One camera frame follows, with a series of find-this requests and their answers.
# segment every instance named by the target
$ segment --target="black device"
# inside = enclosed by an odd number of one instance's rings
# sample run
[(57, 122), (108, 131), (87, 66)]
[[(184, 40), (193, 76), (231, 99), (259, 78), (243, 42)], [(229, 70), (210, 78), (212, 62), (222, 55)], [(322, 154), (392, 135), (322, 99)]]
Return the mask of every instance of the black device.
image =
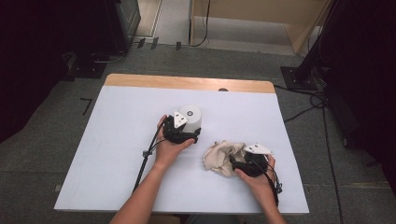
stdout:
[(183, 129), (186, 127), (186, 124), (187, 123), (175, 128), (175, 118), (169, 115), (163, 124), (163, 137), (169, 142), (176, 144), (181, 144), (191, 138), (195, 140), (194, 143), (197, 143), (201, 128), (195, 130), (194, 133), (184, 133)]
[(267, 172), (268, 160), (265, 155), (246, 152), (244, 156), (245, 162), (236, 161), (233, 155), (229, 157), (233, 170), (240, 169), (248, 176), (256, 177)]
[(240, 169), (246, 175), (251, 176), (251, 177), (265, 175), (265, 177), (268, 180), (268, 183), (271, 186), (271, 190), (274, 193), (274, 199), (276, 202), (276, 206), (278, 206), (279, 199), (277, 198), (277, 194), (282, 192), (282, 184), (279, 183), (279, 179), (277, 178), (276, 172), (273, 167), (270, 167), (270, 168), (274, 172), (276, 182), (274, 183), (274, 181), (267, 174), (268, 167), (270, 165), (268, 164), (266, 155), (254, 154), (254, 153), (245, 151), (245, 156), (244, 156), (245, 161), (237, 161), (232, 155), (230, 155), (229, 158), (230, 158), (230, 163), (233, 167), (233, 170)]

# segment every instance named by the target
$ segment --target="white table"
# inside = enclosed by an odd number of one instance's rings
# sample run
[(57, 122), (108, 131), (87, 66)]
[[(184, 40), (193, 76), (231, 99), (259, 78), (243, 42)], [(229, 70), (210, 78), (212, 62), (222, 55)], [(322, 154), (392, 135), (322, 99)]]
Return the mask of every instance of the white table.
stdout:
[[(156, 78), (132, 75), (109, 77), (135, 77), (147, 81), (140, 86), (155, 86), (155, 82), (150, 84), (149, 80)], [(185, 80), (195, 79), (157, 78), (160, 84), (161, 80), (167, 80), (166, 89), (107, 85), (102, 88), (55, 204), (56, 210), (119, 210), (132, 192), (143, 160), (142, 152), (148, 149), (160, 117), (172, 114), (173, 110), (183, 105), (193, 104), (203, 112), (201, 135), (198, 143), (183, 151), (169, 169), (154, 204), (154, 212), (262, 212), (242, 180), (205, 169), (203, 156), (206, 150), (221, 140), (245, 142), (247, 145), (259, 142), (272, 149), (275, 152), (276, 172), (283, 183), (283, 192), (279, 194), (280, 212), (309, 212), (274, 93), (168, 89), (174, 88), (172, 85), (180, 80), (186, 84)], [(202, 85), (205, 79), (198, 79)], [(226, 79), (206, 81), (211, 82), (212, 86), (216, 83), (220, 87), (229, 85), (229, 89), (238, 86), (235, 83), (243, 86), (251, 82)], [(256, 84), (269, 85), (268, 82)], [(152, 166), (154, 156), (149, 157), (143, 177)]]

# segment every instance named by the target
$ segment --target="white object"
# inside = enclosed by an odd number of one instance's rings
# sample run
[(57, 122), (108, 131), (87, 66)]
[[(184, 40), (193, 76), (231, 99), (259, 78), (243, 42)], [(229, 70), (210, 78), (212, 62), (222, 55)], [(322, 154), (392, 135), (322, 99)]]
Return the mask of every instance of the white object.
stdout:
[(244, 147), (244, 143), (230, 143), (225, 140), (221, 143), (216, 143), (204, 155), (206, 170), (213, 170), (225, 176), (235, 175), (229, 156), (233, 155), (236, 161), (245, 161)]
[(187, 118), (188, 122), (183, 129), (183, 133), (195, 133), (201, 128), (202, 112), (196, 105), (184, 105), (178, 112)]
[(186, 119), (186, 117), (184, 117), (183, 115), (178, 113), (176, 110), (174, 111), (174, 127), (175, 128), (178, 128), (187, 122), (188, 122), (188, 120)]
[(249, 147), (245, 147), (245, 151), (248, 151), (253, 154), (274, 155), (273, 151), (258, 143), (251, 145)]
[[(309, 212), (274, 93), (114, 86), (104, 86), (98, 96), (55, 209), (118, 211), (131, 196), (143, 161), (142, 152), (147, 150), (159, 119), (166, 111), (186, 104), (199, 105), (205, 111), (203, 130), (197, 144), (183, 150), (169, 168), (153, 212), (262, 212), (241, 179), (236, 176), (224, 178), (204, 167), (202, 158), (206, 150), (219, 139), (264, 142), (276, 151), (276, 173), (283, 183), (283, 192), (278, 195), (280, 212)], [(254, 110), (244, 116), (243, 108)], [(148, 158), (142, 178), (154, 159), (155, 155)]]

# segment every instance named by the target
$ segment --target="finger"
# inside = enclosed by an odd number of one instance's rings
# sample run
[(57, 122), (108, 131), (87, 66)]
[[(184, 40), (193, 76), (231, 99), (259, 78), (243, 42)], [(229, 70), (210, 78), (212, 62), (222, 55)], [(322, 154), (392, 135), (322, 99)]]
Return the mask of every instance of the finger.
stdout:
[(163, 121), (167, 118), (166, 115), (163, 115), (163, 117), (160, 119), (160, 121), (157, 124), (157, 128), (160, 128), (161, 124), (163, 123)]
[(181, 145), (182, 145), (181, 150), (183, 150), (184, 148), (190, 147), (194, 142), (195, 142), (195, 139), (193, 139), (193, 138), (190, 138), (190, 139), (184, 141), (184, 142), (181, 144)]
[(233, 170), (238, 176), (239, 178), (241, 178), (243, 181), (245, 181), (246, 183), (248, 183), (248, 180), (250, 179), (250, 176), (246, 175), (242, 170), (240, 169), (235, 169)]
[(272, 166), (275, 169), (275, 159), (274, 159), (274, 157), (272, 157), (271, 155), (268, 155), (267, 158), (268, 158), (268, 164), (270, 164), (270, 166)]

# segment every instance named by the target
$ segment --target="beige cloth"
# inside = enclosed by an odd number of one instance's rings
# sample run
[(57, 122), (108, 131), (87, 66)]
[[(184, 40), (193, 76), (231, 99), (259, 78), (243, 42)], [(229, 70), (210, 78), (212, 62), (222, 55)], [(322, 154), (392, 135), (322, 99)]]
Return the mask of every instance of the beige cloth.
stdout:
[(204, 155), (204, 164), (206, 170), (213, 170), (222, 175), (234, 175), (233, 167), (230, 163), (230, 155), (237, 161), (245, 161), (245, 143), (229, 143), (222, 141), (210, 147)]

